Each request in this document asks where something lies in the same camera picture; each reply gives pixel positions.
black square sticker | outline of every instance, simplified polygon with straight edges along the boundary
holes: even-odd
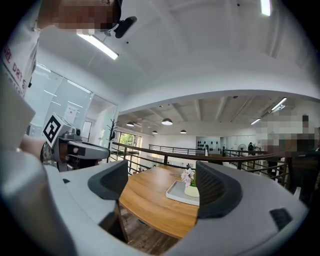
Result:
[[[57,121],[54,116],[51,116],[49,122],[44,128],[43,134],[47,138],[47,140],[52,143],[57,132],[59,131],[61,124]]]

wooden floor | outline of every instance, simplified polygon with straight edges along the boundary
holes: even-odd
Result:
[[[130,246],[148,254],[161,255],[179,241],[141,223],[124,207],[120,206],[120,210]]]

potted plant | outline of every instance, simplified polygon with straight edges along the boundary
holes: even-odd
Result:
[[[196,186],[196,172],[191,168],[185,169],[181,175],[181,179],[185,183],[184,193],[187,196],[198,198],[200,195]]]

textured black pad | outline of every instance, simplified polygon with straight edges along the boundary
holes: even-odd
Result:
[[[93,175],[88,180],[88,187],[102,199],[119,200],[127,182],[128,161],[124,160]]]
[[[196,162],[196,187],[200,194],[199,219],[226,216],[240,203],[243,196],[240,183],[214,169],[214,166],[207,162]]]
[[[285,208],[273,209],[270,214],[279,231],[292,221],[292,217]]]

railing post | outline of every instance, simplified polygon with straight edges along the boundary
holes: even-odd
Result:
[[[168,156],[165,155],[165,156],[164,156],[164,160],[163,160],[163,164],[166,166],[167,163],[168,163]]]
[[[237,166],[238,170],[241,170],[241,165],[242,165],[242,162],[238,162],[238,166]]]

